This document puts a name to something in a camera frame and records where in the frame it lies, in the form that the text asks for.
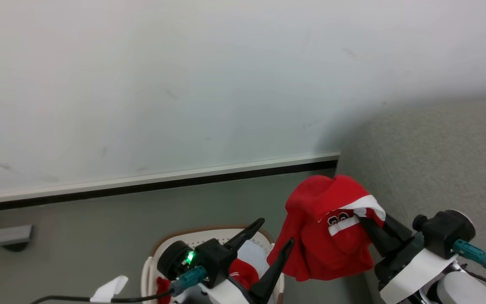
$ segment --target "black baseboard strip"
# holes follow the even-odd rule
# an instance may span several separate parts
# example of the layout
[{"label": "black baseboard strip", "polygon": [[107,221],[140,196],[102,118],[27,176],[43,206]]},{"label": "black baseboard strip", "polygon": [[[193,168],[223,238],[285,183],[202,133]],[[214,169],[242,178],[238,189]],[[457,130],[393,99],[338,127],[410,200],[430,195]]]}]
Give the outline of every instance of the black baseboard strip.
[{"label": "black baseboard strip", "polygon": [[238,173],[227,173],[227,174],[219,174],[219,175],[212,175],[212,176],[193,177],[191,179],[178,179],[176,181],[157,182],[157,183],[149,183],[144,185],[130,185],[126,187],[117,187],[117,188],[110,188],[110,189],[103,189],[103,190],[93,190],[93,191],[86,191],[86,192],[44,196],[41,198],[27,198],[25,200],[0,202],[0,210],[23,208],[27,206],[39,206],[44,204],[53,204],[53,203],[76,201],[76,200],[85,200],[87,198],[100,198],[103,196],[113,196],[113,195],[129,194],[135,192],[184,187],[187,185],[202,185],[206,183],[218,183],[224,181],[233,181],[235,179],[251,179],[253,177],[261,177],[261,176],[268,176],[268,175],[296,173],[296,172],[303,172],[303,171],[315,171],[315,170],[336,168],[336,166],[337,166],[336,160],[324,161],[324,162],[316,162],[316,163],[308,163],[308,164],[297,164],[297,165],[286,166],[286,167],[245,171],[245,172],[238,172]]}]

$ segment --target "basket rim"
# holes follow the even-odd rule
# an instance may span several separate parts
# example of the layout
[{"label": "basket rim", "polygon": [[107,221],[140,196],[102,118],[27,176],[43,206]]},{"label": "basket rim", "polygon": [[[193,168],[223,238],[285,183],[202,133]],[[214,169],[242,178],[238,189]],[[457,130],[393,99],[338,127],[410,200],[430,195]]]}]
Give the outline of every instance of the basket rim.
[{"label": "basket rim", "polygon": [[[187,229],[183,231],[176,231],[174,233],[170,233],[163,237],[160,241],[158,241],[155,246],[153,247],[153,250],[151,250],[151,256],[155,256],[158,248],[160,245],[162,245],[164,242],[167,240],[171,239],[172,237],[184,235],[184,234],[189,234],[189,233],[196,233],[196,232],[202,232],[202,231],[210,231],[210,230],[224,230],[224,229],[245,229],[248,225],[213,225],[213,226],[208,226],[208,227],[200,227],[200,228],[195,228],[195,229]],[[273,238],[271,237],[270,233],[268,233],[265,230],[260,229],[259,230],[262,235],[266,237],[268,242],[270,244],[274,243]]]}]

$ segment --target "black knob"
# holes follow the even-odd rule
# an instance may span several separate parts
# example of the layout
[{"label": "black knob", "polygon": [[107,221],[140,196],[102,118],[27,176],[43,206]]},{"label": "black knob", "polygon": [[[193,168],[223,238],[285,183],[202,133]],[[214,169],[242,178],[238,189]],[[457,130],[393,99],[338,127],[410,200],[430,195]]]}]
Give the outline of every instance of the black knob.
[{"label": "black knob", "polygon": [[423,224],[427,221],[427,217],[423,214],[417,215],[415,219],[413,219],[412,228],[415,231],[421,231],[423,229]]}]

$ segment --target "gray floor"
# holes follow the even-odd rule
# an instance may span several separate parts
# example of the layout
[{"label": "gray floor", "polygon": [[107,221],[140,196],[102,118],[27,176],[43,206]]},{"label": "gray floor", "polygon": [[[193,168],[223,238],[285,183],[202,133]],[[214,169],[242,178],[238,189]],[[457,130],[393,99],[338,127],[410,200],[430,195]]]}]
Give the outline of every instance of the gray floor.
[{"label": "gray floor", "polygon": [[[129,283],[120,296],[138,296],[143,262],[162,236],[264,217],[263,228],[277,237],[286,198],[312,174],[316,172],[1,211],[0,228],[31,223],[35,237],[23,252],[0,248],[0,304],[29,304],[50,294],[92,296],[121,274]],[[366,304],[370,295],[362,276],[328,282],[288,278],[285,303]]]}]

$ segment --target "black cable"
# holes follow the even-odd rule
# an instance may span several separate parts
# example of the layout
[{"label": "black cable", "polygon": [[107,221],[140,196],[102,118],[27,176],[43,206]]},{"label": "black cable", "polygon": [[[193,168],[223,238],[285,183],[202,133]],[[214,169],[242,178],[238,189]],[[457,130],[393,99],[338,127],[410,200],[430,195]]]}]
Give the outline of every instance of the black cable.
[{"label": "black cable", "polygon": [[[173,289],[168,290],[167,292],[163,292],[160,294],[156,294],[153,296],[144,296],[142,298],[125,298],[125,299],[112,299],[110,300],[110,303],[136,303],[136,302],[144,302],[144,301],[149,301],[149,300],[155,300],[155,299],[160,299],[165,296],[169,296],[172,294],[174,291]],[[60,300],[60,301],[73,301],[73,302],[90,302],[91,298],[86,298],[85,296],[45,296],[44,298],[37,299],[31,304],[39,304],[44,301],[49,301],[49,300]]]},{"label": "black cable", "polygon": [[473,272],[470,272],[470,271],[467,271],[466,270],[466,267],[468,266],[468,264],[462,264],[461,265],[461,268],[464,269],[464,271],[466,271],[467,274],[471,275],[472,277],[475,277],[476,279],[480,279],[481,281],[484,281],[486,282],[486,277],[481,277],[480,275],[478,274],[475,274]]}]

